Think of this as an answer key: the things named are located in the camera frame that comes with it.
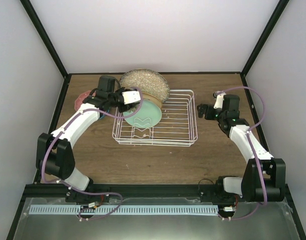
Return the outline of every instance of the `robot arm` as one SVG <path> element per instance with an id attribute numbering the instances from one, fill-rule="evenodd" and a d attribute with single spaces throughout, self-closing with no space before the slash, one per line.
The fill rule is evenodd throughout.
<path id="1" fill-rule="evenodd" d="M 77 112 L 60 128 L 51 134 L 43 133 L 38 138 L 36 167 L 42 170 L 43 160 L 52 140 L 60 133 L 55 144 L 56 152 L 51 151 L 45 167 L 45 173 L 57 176 L 69 185 L 84 191 L 90 183 L 90 179 L 83 175 L 75 167 L 75 159 L 72 149 L 78 138 L 84 131 L 103 115 L 92 109 L 108 111 L 118 107 L 119 111 L 125 112 L 133 108 L 140 101 L 138 91 L 120 88 L 114 92 L 116 79 L 111 76 L 101 76 L 98 88 L 84 99 Z"/>
<path id="2" fill-rule="evenodd" d="M 243 178 L 235 176 L 220 177 L 223 190 L 227 193 L 243 196 L 249 202 L 263 201 L 258 170 L 254 153 L 247 139 L 250 140 L 260 160 L 263 173 L 270 178 L 265 178 L 265 188 L 268 201 L 280 202 L 284 199 L 285 192 L 285 163 L 282 159 L 274 158 L 265 150 L 252 132 L 248 132 L 249 124 L 245 119 L 239 118 L 239 97 L 226 93 L 214 93 L 214 105 L 201 104 L 197 106 L 198 116 L 205 115 L 206 120 L 218 121 L 219 128 L 230 138 L 242 153 L 247 166 Z"/>

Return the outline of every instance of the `white wall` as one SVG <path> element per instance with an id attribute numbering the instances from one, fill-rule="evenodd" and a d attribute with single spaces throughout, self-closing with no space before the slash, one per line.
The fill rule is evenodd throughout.
<path id="1" fill-rule="evenodd" d="M 286 162 L 286 180 L 306 232 L 306 0 L 289 2 L 247 82 L 266 100 L 264 134 L 270 151 Z"/>
<path id="2" fill-rule="evenodd" d="M 69 73 L 241 71 L 278 0 L 32 0 Z"/>
<path id="3" fill-rule="evenodd" d="M 37 138 L 48 130 L 62 82 L 20 1 L 0 1 L 0 240 L 33 181 Z"/>

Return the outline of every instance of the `black metal frame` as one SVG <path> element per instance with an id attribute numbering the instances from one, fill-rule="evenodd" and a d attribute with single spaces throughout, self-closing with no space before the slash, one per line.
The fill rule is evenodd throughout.
<path id="1" fill-rule="evenodd" d="M 69 82 L 71 80 L 72 75 L 80 75 L 80 74 L 89 74 L 89 75 L 98 75 L 98 74 L 108 74 L 108 73 L 73 73 L 73 74 L 68 74 L 67 71 L 65 70 L 65 67 L 63 63 L 61 62 L 50 38 L 48 37 L 41 21 L 38 18 L 37 13 L 35 12 L 31 2 L 29 0 L 20 0 L 23 7 L 25 8 L 28 16 L 32 20 L 36 30 L 38 31 L 40 37 L 42 38 L 46 48 L 48 49 L 50 55 L 52 56 L 55 64 L 57 65 L 59 71 L 61 72 L 64 82 L 63 86 L 60 92 L 60 96 L 56 105 L 56 109 L 54 112 L 54 116 L 51 122 L 51 126 L 49 129 L 49 133 L 52 132 L 53 130 L 56 129 L 58 119 L 62 110 L 62 106 L 65 100 L 65 96 L 67 93 L 67 89 L 69 86 Z M 161 74 L 240 74 L 241 81 L 243 86 L 247 86 L 247 82 L 245 79 L 245 76 L 249 72 L 250 68 L 252 67 L 253 63 L 255 62 L 259 52 L 261 51 L 262 47 L 264 46 L 267 38 L 269 37 L 271 31 L 273 30 L 276 22 L 278 21 L 279 17 L 281 16 L 283 10 L 285 9 L 287 3 L 289 0 L 280 0 L 270 17 L 263 33 L 261 34 L 254 50 L 252 51 L 245 67 L 243 68 L 242 72 L 236 71 L 236 72 L 162 72 Z M 255 107 L 253 105 L 253 100 L 251 97 L 251 94 L 249 90 L 245 90 L 246 97 L 251 109 L 251 113 L 254 119 L 254 122 L 258 121 L 258 115 L 255 110 Z M 263 134 L 263 130 L 261 126 L 257 127 L 257 132 L 259 136 L 259 140 L 261 144 L 268 150 L 268 146 Z M 26 198 L 67 198 L 67 187 L 61 185 L 61 184 L 42 184 L 40 183 L 41 180 L 41 174 L 39 171 L 37 171 L 34 184 L 29 184 L 26 185 L 23 196 L 21 198 L 20 204 L 18 206 L 16 215 L 14 217 L 13 224 L 10 228 L 7 240 L 12 240 L 15 236 L 16 228 L 24 207 L 24 203 Z M 217 205 L 229 205 L 232 203 L 232 199 L 226 199 L 226 200 L 220 200 L 218 198 L 214 198 L 214 193 L 216 192 L 215 186 L 214 185 L 201 185 L 201 190 L 203 191 L 203 195 L 200 195 L 198 192 L 198 185 L 190 185 L 190 184 L 185 184 L 185 185 L 135 185 L 135 184 L 95 184 L 94 185 L 94 190 L 98 192 L 102 192 L 105 190 L 110 191 L 110 192 L 118 192 L 122 194 L 125 198 L 156 198 L 156 197 L 175 197 L 175 198 L 200 198 L 201 201 L 203 202 L 212 202 Z M 71 196 L 68 201 L 75 201 L 73 199 L 74 196 Z M 80 196 L 75 196 L 78 198 L 77 201 L 80 201 L 81 198 Z M 303 227 L 301 225 L 300 219 L 298 217 L 293 199 L 291 197 L 291 194 L 289 192 L 288 186 L 286 185 L 286 200 L 289 204 L 289 206 L 293 209 L 292 217 L 294 219 L 298 234 L 300 236 L 301 240 L 306 240 L 306 236 L 303 230 Z"/>

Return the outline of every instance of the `cable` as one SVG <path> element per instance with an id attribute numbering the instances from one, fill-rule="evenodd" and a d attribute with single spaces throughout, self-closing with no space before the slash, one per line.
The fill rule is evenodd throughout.
<path id="1" fill-rule="evenodd" d="M 141 100 L 140 100 L 140 102 L 139 102 L 139 106 L 138 106 L 138 108 L 132 113 L 132 114 L 130 114 L 130 115 L 128 115 L 128 116 L 115 116 L 115 115 L 112 115 L 112 114 L 110 114 L 110 113 L 107 113 L 107 112 L 105 112 L 105 111 L 102 111 L 102 110 L 100 110 L 100 109 L 91 109 L 91 108 L 89 108 L 89 109 L 86 109 L 86 110 L 84 110 L 83 112 L 85 113 L 85 112 L 91 112 L 91 111 L 95 111 L 95 112 L 99 112 L 99 113 L 102 113 L 102 114 L 105 114 L 105 115 L 107 115 L 107 116 L 109 116 L 109 117 L 112 117 L 112 118 L 116 118 L 116 119 L 126 119 L 126 118 L 129 118 L 129 117 L 131 117 L 131 116 L 133 116 L 133 115 L 135 115 L 138 111 L 139 111 L 139 109 L 142 107 L 142 104 L 143 104 L 143 94 L 142 94 L 142 91 L 139 89 L 139 88 L 135 88 L 135 87 L 132 87 L 132 89 L 136 89 L 138 92 L 139 92 L 139 95 L 140 95 L 140 98 L 141 98 Z M 64 130 L 67 130 L 67 128 L 80 116 L 80 115 L 82 115 L 80 112 L 78 113 L 78 114 L 76 114 L 65 126 L 64 126 Z M 45 156 L 44 156 L 44 159 L 43 159 L 43 164 L 42 164 L 42 180 L 43 180 L 43 182 L 44 183 L 47 183 L 47 184 L 51 184 L 51 183 L 54 183 L 54 182 L 57 182 L 57 183 L 60 183 L 60 182 L 62 182 L 65 186 L 68 186 L 68 188 L 71 188 L 71 189 L 73 189 L 74 191 L 76 191 L 76 192 L 79 192 L 79 193 L 82 193 L 82 194 L 86 194 L 86 195 L 91 195 L 91 196 L 101 196 L 101 195 L 116 195 L 116 196 L 119 196 L 119 198 L 121 199 L 121 201 L 120 201 L 120 203 L 117 205 L 117 207 L 116 208 L 114 208 L 113 210 L 111 210 L 109 213 L 107 213 L 107 214 L 105 214 L 105 215 L 103 215 L 103 216 L 100 216 L 100 217 L 96 217 L 96 218 L 94 218 L 94 219 L 101 219 L 101 218 L 104 218 L 104 217 L 106 217 L 106 216 L 109 216 L 110 214 L 112 214 L 113 212 L 115 212 L 120 206 L 121 206 L 121 204 L 122 204 L 122 201 L 123 201 L 123 197 L 122 197 L 122 195 L 120 195 L 119 193 L 117 193 L 117 192 L 101 192 L 101 193 L 93 193 L 93 192 L 87 192 L 87 191 L 82 191 L 82 190 L 79 190 L 79 189 L 77 189 L 77 188 L 75 188 L 75 187 L 73 187 L 73 186 L 70 186 L 68 183 L 66 183 L 66 182 L 64 182 L 64 181 L 62 181 L 61 179 L 56 179 L 56 180 L 53 180 L 53 181 L 47 181 L 46 180 L 46 177 L 45 177 L 45 168 L 46 168 L 46 162 L 47 162 L 47 160 L 48 160 L 48 157 L 49 157 L 49 154 L 50 154 L 50 152 L 51 152 L 51 150 L 52 150 L 52 148 L 54 147 L 54 145 L 55 145 L 55 143 L 57 142 L 57 140 L 59 139 L 59 137 L 63 134 L 64 132 L 63 131 L 61 131 L 61 132 L 59 132 L 59 134 L 53 139 L 53 141 L 50 143 L 50 145 L 49 145 L 49 147 L 48 147 L 48 149 L 47 149 L 47 151 L 46 151 L 46 153 L 45 153 Z"/>
<path id="2" fill-rule="evenodd" d="M 211 179 L 206 179 L 206 178 L 202 178 L 199 182 L 198 182 L 198 184 L 197 184 L 197 191 L 200 193 L 200 187 L 199 187 L 199 184 L 201 183 L 201 181 L 203 181 L 203 180 L 207 180 L 207 181 L 209 181 L 209 182 L 211 182 L 213 185 L 214 185 L 214 182 L 211 180 Z"/>
<path id="3" fill-rule="evenodd" d="M 236 218 L 225 218 L 225 217 L 222 217 L 220 214 L 217 214 L 219 218 L 223 219 L 223 220 L 229 220 L 229 221 L 234 221 L 234 220 L 242 220 L 242 219 L 246 219 L 250 216 L 252 216 L 258 209 L 258 207 L 260 206 L 259 203 L 256 204 L 256 207 L 254 208 L 253 211 L 251 211 L 249 214 L 246 214 L 245 216 L 241 216 L 241 217 L 236 217 Z"/>
<path id="4" fill-rule="evenodd" d="M 236 203 L 235 203 L 235 211 L 237 210 L 237 204 L 238 204 L 238 195 L 235 195 Z"/>
<path id="5" fill-rule="evenodd" d="M 251 138 L 249 136 L 249 133 L 252 132 L 252 130 L 255 127 L 257 127 L 258 125 L 260 125 L 262 123 L 262 121 L 264 120 L 264 117 L 265 117 L 265 114 L 266 114 L 266 108 L 265 108 L 264 100 L 263 100 L 263 98 L 260 96 L 260 94 L 256 90 L 254 90 L 254 89 L 252 89 L 250 87 L 247 87 L 247 86 L 246 87 L 245 86 L 237 86 L 237 87 L 233 87 L 233 88 L 230 88 L 230 89 L 226 89 L 226 90 L 217 92 L 216 95 L 219 95 L 219 94 L 222 94 L 222 93 L 225 93 L 225 92 L 229 92 L 229 91 L 235 90 L 235 89 L 242 89 L 242 88 L 243 89 L 251 90 L 254 93 L 256 93 L 256 95 L 258 95 L 259 99 L 261 100 L 261 102 L 263 104 L 263 114 L 262 114 L 261 119 L 255 125 L 249 127 L 249 129 L 246 132 L 246 137 L 247 137 L 248 143 L 249 143 L 249 145 L 250 145 L 250 147 L 252 149 L 252 152 L 254 154 L 254 158 L 255 158 L 255 162 L 256 162 L 256 166 L 257 166 L 257 171 L 258 171 L 258 175 L 259 175 L 259 180 L 261 182 L 261 187 L 262 187 L 262 190 L 263 190 L 263 198 L 264 198 L 263 205 L 265 206 L 265 205 L 267 205 L 267 192 L 266 192 L 266 188 L 265 188 L 263 173 L 262 173 L 262 169 L 261 169 L 261 166 L 260 166 L 260 162 L 259 162 L 258 156 L 257 156 L 256 151 L 255 151 L 255 148 L 254 148 L 253 143 L 251 141 Z"/>

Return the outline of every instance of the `enclosure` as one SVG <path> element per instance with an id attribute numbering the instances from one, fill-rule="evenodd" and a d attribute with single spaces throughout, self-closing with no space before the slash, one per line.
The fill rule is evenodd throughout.
<path id="1" fill-rule="evenodd" d="M 0 2 L 0 239 L 14 239 L 26 199 L 64 198 L 67 192 L 42 183 L 38 136 L 65 123 L 76 112 L 75 100 L 96 88 L 100 76 L 120 79 L 133 69 L 162 74 L 172 107 L 162 108 L 164 125 L 148 132 L 105 117 L 82 134 L 74 145 L 76 167 L 98 190 L 192 198 L 203 178 L 243 177 L 239 149 L 216 121 L 199 118 L 196 107 L 214 104 L 216 91 L 249 86 L 267 107 L 253 133 L 285 161 L 285 201 L 292 208 L 286 212 L 299 239 L 306 239 L 306 0 Z M 241 117 L 258 122 L 259 98 L 247 89 L 231 93 L 240 97 Z M 174 114 L 185 117 L 172 121 Z M 137 145 L 120 131 L 159 139 Z M 178 135 L 175 145 L 171 139 Z M 183 221 L 187 226 L 195 219 Z"/>

